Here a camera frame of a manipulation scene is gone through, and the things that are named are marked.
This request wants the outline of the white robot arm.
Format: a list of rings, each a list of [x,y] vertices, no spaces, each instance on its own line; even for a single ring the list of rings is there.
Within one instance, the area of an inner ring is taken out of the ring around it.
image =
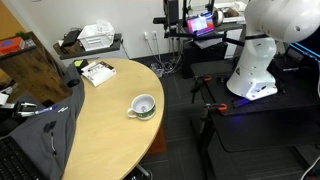
[[[311,36],[320,25],[320,0],[251,0],[244,16],[244,48],[226,86],[254,101],[278,92],[275,78],[267,71],[276,41],[295,43]]]

